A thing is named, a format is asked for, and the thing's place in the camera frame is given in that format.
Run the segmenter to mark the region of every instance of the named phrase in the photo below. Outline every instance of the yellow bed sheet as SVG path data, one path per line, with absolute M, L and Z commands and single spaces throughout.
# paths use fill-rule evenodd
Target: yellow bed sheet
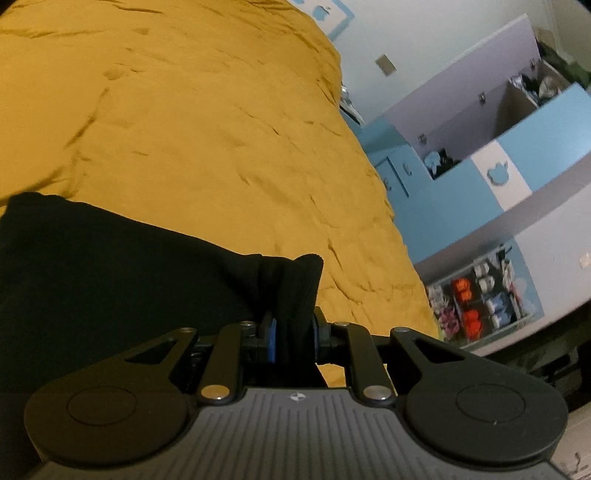
M 315 252 L 329 321 L 435 336 L 340 117 L 339 62 L 284 0 L 17 1 L 0 17 L 0 215 L 36 190 L 243 254 Z

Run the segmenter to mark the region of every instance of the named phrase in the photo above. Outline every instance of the wrinkled fabric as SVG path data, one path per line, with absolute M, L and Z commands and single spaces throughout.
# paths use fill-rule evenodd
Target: wrinkled fabric
M 59 194 L 240 254 L 316 253 L 329 321 L 437 334 L 340 117 L 339 56 L 287 1 L 20 0 L 0 65 L 0 209 Z

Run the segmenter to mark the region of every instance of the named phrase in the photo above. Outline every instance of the apple-shaped cutout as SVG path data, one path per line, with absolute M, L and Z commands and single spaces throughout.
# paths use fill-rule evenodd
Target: apple-shaped cutout
M 508 163 L 497 163 L 486 174 L 493 185 L 504 185 L 509 181 Z
M 312 17 L 315 18 L 316 20 L 318 20 L 319 22 L 324 21 L 324 19 L 326 18 L 326 16 L 328 15 L 328 11 L 326 8 L 318 5 L 314 11 L 312 12 Z

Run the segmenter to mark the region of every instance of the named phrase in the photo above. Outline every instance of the black garment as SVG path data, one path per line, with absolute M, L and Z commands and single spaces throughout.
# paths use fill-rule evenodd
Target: black garment
M 268 309 L 275 376 L 294 387 L 316 382 L 322 266 L 318 255 L 239 255 L 84 203 L 15 196 L 0 220 L 0 410 L 3 394 L 29 394 L 171 330 L 211 335 Z M 22 431 L 0 425 L 0 446 L 12 435 Z

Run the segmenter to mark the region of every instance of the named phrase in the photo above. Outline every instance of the triangular cutout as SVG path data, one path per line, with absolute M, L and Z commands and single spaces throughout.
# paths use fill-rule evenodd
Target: triangular cutout
M 126 358 L 125 361 L 132 364 L 158 365 L 167 357 L 176 343 L 174 339 L 167 340 L 131 358 Z
M 447 364 L 449 362 L 459 362 L 464 360 L 464 357 L 447 350 L 444 344 L 439 346 L 422 338 L 416 339 L 414 343 L 432 364 Z

